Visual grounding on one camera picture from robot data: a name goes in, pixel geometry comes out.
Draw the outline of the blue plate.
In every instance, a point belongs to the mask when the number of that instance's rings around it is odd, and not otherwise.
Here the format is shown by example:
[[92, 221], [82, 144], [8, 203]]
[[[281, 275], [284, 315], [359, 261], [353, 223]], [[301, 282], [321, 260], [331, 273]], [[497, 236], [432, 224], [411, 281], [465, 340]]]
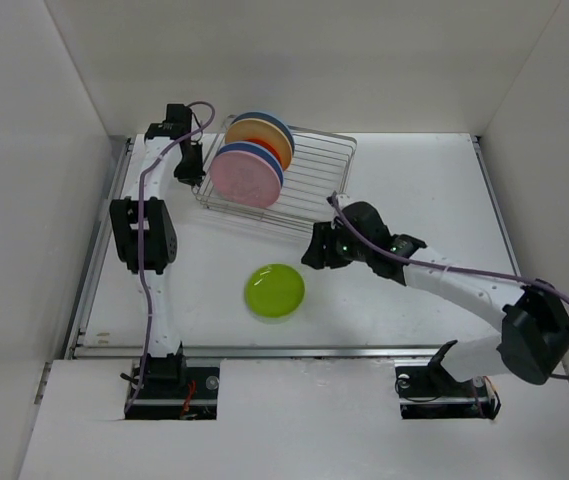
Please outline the blue plate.
[[236, 141], [228, 143], [222, 147], [220, 147], [216, 155], [229, 153], [229, 152], [241, 152], [241, 153], [250, 153], [258, 156], [262, 160], [264, 160], [276, 173], [280, 185], [284, 183], [284, 170], [276, 157], [270, 150], [267, 148], [258, 145], [254, 142], [249, 141]]
[[281, 121], [278, 117], [276, 117], [275, 115], [273, 115], [271, 113], [267, 113], [267, 112], [263, 112], [263, 111], [249, 111], [249, 112], [245, 112], [245, 113], [242, 113], [242, 114], [236, 116], [233, 119], [233, 121], [231, 122], [231, 124], [235, 124], [239, 121], [246, 120], [246, 119], [263, 120], [263, 121], [269, 122], [269, 123], [273, 124], [274, 126], [276, 126], [285, 135], [285, 137], [289, 141], [292, 152], [295, 152], [295, 141], [293, 138], [292, 131], [289, 128], [289, 126], [287, 124], [285, 124], [283, 121]]

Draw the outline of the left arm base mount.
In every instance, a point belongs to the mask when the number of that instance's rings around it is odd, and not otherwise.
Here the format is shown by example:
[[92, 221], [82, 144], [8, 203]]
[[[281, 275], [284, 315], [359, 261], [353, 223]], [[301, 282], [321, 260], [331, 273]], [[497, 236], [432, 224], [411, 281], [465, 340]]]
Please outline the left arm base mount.
[[216, 420], [220, 364], [188, 363], [183, 355], [145, 360], [142, 386], [136, 391], [140, 367], [120, 377], [130, 384], [124, 404], [126, 420]]

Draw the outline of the small orange plate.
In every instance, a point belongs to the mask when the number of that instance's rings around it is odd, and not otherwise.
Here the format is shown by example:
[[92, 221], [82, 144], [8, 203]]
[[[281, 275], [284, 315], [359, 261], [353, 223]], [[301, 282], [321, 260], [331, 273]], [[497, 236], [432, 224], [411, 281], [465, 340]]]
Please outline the small orange plate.
[[277, 159], [277, 161], [280, 164], [280, 166], [282, 167], [282, 169], [284, 169], [279, 152], [277, 151], [277, 149], [275, 149], [268, 142], [265, 142], [265, 141], [257, 139], [257, 138], [249, 138], [246, 141], [250, 142], [252, 144], [255, 144], [255, 145], [259, 145], [259, 146], [263, 147], [264, 149], [268, 150]]

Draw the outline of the metal rail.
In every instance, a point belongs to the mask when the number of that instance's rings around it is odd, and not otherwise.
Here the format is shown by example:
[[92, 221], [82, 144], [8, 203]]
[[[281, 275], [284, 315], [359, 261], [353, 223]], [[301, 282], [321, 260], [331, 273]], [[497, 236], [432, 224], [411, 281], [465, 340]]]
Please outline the metal rail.
[[[346, 359], [346, 358], [430, 358], [439, 345], [378, 345], [378, 346], [203, 346], [176, 347], [175, 353], [187, 358], [208, 359]], [[73, 359], [138, 358], [142, 347], [133, 346], [84, 346], [67, 347], [62, 355]]]

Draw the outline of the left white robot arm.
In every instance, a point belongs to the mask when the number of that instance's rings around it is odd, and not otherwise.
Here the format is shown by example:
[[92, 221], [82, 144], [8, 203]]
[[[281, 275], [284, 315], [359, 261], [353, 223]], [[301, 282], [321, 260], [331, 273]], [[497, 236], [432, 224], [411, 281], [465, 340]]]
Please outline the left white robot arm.
[[109, 206], [117, 256], [136, 278], [146, 314], [140, 365], [127, 380], [142, 389], [153, 379], [169, 397], [185, 390], [188, 373], [179, 366], [181, 339], [170, 301], [170, 266], [177, 258], [178, 236], [165, 197], [174, 180], [198, 187], [204, 179], [197, 136], [210, 122], [196, 119], [197, 105], [169, 104], [165, 118], [149, 125], [139, 172], [128, 193]]

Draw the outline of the wire dish rack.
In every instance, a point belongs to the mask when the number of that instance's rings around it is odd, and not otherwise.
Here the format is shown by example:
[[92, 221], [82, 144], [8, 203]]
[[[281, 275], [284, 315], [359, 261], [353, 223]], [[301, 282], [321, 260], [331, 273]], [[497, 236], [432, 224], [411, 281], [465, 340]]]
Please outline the wire dish rack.
[[283, 174], [282, 193], [273, 205], [260, 209], [226, 200], [214, 188], [210, 175], [192, 189], [194, 197], [204, 208], [234, 220], [291, 236], [310, 234], [314, 223], [332, 218], [327, 198], [345, 190], [357, 140], [297, 126], [291, 131], [295, 141], [292, 165]]

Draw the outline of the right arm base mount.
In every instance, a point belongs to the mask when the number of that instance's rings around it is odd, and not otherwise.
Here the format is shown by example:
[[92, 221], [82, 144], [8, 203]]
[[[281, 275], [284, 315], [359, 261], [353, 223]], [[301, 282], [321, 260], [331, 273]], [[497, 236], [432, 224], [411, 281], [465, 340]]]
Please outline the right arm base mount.
[[487, 377], [458, 382], [443, 369], [427, 365], [399, 365], [395, 374], [403, 420], [493, 421], [500, 413], [500, 396]]

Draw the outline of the lime green plate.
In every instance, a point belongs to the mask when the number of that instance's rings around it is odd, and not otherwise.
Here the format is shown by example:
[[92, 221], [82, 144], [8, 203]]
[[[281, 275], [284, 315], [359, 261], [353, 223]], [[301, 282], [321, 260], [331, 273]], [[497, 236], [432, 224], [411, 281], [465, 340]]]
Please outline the lime green plate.
[[268, 264], [255, 270], [244, 287], [244, 301], [257, 317], [279, 321], [293, 314], [306, 293], [302, 275], [286, 264]]

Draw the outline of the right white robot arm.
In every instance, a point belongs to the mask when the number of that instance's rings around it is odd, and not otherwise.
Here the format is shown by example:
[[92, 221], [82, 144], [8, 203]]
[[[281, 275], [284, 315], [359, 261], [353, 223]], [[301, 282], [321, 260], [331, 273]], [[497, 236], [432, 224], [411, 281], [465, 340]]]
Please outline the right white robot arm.
[[315, 223], [301, 261], [315, 270], [362, 262], [381, 278], [438, 296], [490, 325], [493, 334], [449, 340], [431, 358], [427, 381], [441, 394], [504, 373], [542, 385], [569, 350], [569, 316], [546, 286], [458, 272], [424, 241], [391, 233], [367, 202], [349, 203], [333, 220]]

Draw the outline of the pink plate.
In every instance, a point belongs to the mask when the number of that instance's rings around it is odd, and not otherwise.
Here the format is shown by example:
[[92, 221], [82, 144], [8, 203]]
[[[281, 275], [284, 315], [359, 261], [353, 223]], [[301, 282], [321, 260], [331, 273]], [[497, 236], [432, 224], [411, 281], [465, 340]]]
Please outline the pink plate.
[[282, 170], [270, 155], [229, 151], [212, 162], [210, 177], [225, 199], [249, 207], [267, 208], [279, 198]]

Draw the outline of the tan orange plate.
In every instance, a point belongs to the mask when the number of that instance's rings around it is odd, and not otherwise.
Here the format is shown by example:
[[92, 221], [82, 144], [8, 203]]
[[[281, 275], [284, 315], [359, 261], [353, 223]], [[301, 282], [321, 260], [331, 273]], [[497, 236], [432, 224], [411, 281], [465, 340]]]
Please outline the tan orange plate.
[[294, 152], [285, 135], [273, 124], [263, 120], [242, 120], [226, 131], [224, 142], [226, 144], [236, 141], [246, 141], [257, 138], [268, 142], [279, 152], [284, 169], [287, 170], [293, 160]]

